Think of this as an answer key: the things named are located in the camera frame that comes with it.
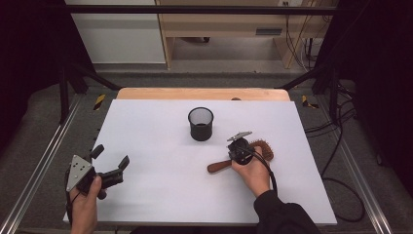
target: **gray carpet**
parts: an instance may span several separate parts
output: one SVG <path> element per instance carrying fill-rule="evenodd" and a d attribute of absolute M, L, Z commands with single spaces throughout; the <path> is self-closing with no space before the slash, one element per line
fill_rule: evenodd
<path fill-rule="evenodd" d="M 127 87 L 260 87 L 273 88 L 285 84 L 293 77 L 274 77 L 266 74 L 123 74 L 110 79 L 116 84 Z M 29 233 L 29 229 L 42 233 L 43 229 L 67 230 L 69 225 L 62 222 L 64 215 L 63 174 L 73 154 L 85 155 L 94 145 L 110 100 L 117 93 L 101 87 L 88 80 L 91 86 L 83 97 L 80 109 L 62 141 L 55 159 L 52 161 L 42 183 L 40 184 L 19 228 L 20 233 Z M 300 118 L 305 129 L 325 123 L 321 109 L 304 107 L 301 96 L 307 95 L 311 103 L 318 101 L 309 89 L 309 83 L 291 90 L 290 97 L 296 102 Z M 93 110 L 97 96 L 106 94 L 99 110 Z M 0 158 L 1 203 L 0 218 L 4 220 L 12 209 L 20 192 L 35 170 L 44 150 L 52 138 L 59 119 L 58 88 L 52 86 L 33 95 L 29 110 L 24 116 L 21 126 L 13 136 L 13 141 Z M 356 155 L 362 172 L 366 176 L 376 199 L 378 200 L 390 227 L 394 233 L 413 233 L 413 202 L 406 193 L 392 169 L 378 166 L 374 149 L 371 148 L 362 126 L 356 119 L 345 123 L 344 134 L 352 152 Z M 321 170 L 335 145 L 332 134 L 309 138 L 316 163 Z M 327 176 L 342 180 L 354 187 L 348 170 L 340 153 L 329 166 Z M 325 183 L 330 202 L 335 213 L 356 217 L 360 206 L 355 196 L 335 183 Z M 113 226 L 99 226 L 98 230 L 114 230 Z M 133 227 L 120 227 L 122 231 Z M 323 233 L 376 233 L 368 215 L 360 222 L 352 223 L 338 219 L 338 225 L 321 227 Z M 159 233 L 156 228 L 141 229 L 139 233 Z"/>

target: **hand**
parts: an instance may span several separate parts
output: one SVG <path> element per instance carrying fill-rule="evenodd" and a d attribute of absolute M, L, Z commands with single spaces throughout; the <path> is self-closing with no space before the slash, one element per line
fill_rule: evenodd
<path fill-rule="evenodd" d="M 75 187 L 70 191 L 70 200 L 73 201 L 72 208 L 72 234 L 90 234 L 94 232 L 97 225 L 96 197 L 100 191 L 102 179 L 100 176 L 94 178 L 87 196 Z"/>
<path fill-rule="evenodd" d="M 262 155 L 262 149 L 255 147 L 255 151 Z M 270 175 L 267 168 L 255 157 L 247 165 L 240 165 L 234 160 L 232 168 L 244 179 L 246 186 L 252 191 L 255 197 L 270 190 Z"/>

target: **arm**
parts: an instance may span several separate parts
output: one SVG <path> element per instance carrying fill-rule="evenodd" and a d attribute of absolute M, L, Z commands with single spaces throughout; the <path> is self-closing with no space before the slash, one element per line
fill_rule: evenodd
<path fill-rule="evenodd" d="M 261 147 L 255 147 L 255 151 L 262 154 Z M 254 202 L 259 217 L 257 233 L 319 233 L 301 206 L 283 203 L 277 193 L 270 189 L 269 172 L 259 160 L 253 158 L 244 166 L 233 161 L 232 168 L 257 198 Z"/>
<path fill-rule="evenodd" d="M 71 234 L 91 234 L 97 225 L 96 197 L 101 188 L 101 177 L 94 178 L 89 194 L 85 196 L 75 187 L 70 191 L 73 201 Z"/>

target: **black sleeve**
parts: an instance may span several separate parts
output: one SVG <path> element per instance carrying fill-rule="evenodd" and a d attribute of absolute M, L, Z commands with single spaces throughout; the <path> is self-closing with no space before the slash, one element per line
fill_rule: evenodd
<path fill-rule="evenodd" d="M 261 194 L 254 209 L 259 217 L 258 234 L 320 234 L 300 205 L 283 203 L 273 190 Z"/>

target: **white tabletop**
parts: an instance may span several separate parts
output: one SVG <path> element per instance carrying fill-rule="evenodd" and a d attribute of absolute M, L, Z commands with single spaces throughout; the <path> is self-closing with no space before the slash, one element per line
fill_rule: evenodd
<path fill-rule="evenodd" d="M 189 133 L 187 116 L 198 106 L 214 114 L 212 137 L 204 142 Z M 300 204 L 318 225 L 336 224 L 294 102 L 249 100 L 113 100 L 95 143 L 105 150 L 94 167 L 106 173 L 126 155 L 131 163 L 124 182 L 98 201 L 98 221 L 257 223 L 255 198 L 237 173 L 207 172 L 207 165 L 229 159 L 227 139 L 245 131 L 252 131 L 247 140 L 262 138 L 272 146 L 280 199 Z"/>

